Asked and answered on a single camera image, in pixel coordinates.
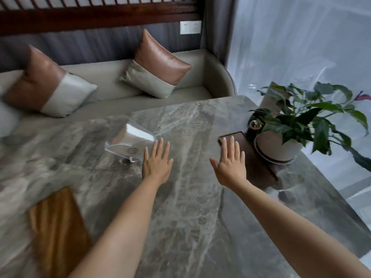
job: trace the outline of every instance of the sheer white curtain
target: sheer white curtain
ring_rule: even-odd
[[[371,94],[371,0],[238,0],[227,69],[239,94],[258,105],[262,97],[256,90],[271,81],[305,89],[316,81],[329,82],[355,94]],[[341,96],[336,93],[331,100]],[[371,101],[354,104],[371,121]],[[371,135],[364,137],[362,126],[347,114],[331,118],[352,138],[353,147],[371,158]],[[350,153],[333,146],[331,156],[310,154],[310,147],[304,152],[340,192],[346,192],[350,204],[352,199],[359,202],[354,198],[363,192],[367,195],[371,173]],[[355,210],[371,226],[368,195]]]

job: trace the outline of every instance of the wall switch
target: wall switch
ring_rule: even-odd
[[[201,33],[202,21],[181,21],[180,34],[199,34]]]

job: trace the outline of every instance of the marble table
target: marble table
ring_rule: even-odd
[[[217,138],[244,131],[255,108],[236,96],[154,108],[10,136],[0,142],[0,277],[38,277],[26,211],[72,186],[96,241],[141,182],[141,165],[105,152],[131,119],[171,142],[174,166],[157,193],[136,277],[296,277],[252,213],[217,182],[209,157]],[[356,256],[371,250],[371,232],[303,155],[277,171],[285,205],[344,244]]]

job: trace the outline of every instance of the sofa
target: sofa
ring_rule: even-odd
[[[234,96],[236,87],[225,67],[205,49],[174,53],[192,65],[173,93],[164,99],[147,95],[140,89],[119,81],[131,60],[117,60],[62,66],[98,86],[75,112],[64,118],[52,118],[41,113],[26,113],[7,109],[2,103],[0,137],[9,134],[28,134],[65,122],[86,121],[149,108],[195,102],[210,98]],[[21,76],[23,70],[0,73],[0,95]]]

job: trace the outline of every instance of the wooden headboard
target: wooden headboard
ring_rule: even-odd
[[[0,36],[202,20],[204,0],[0,0]]]

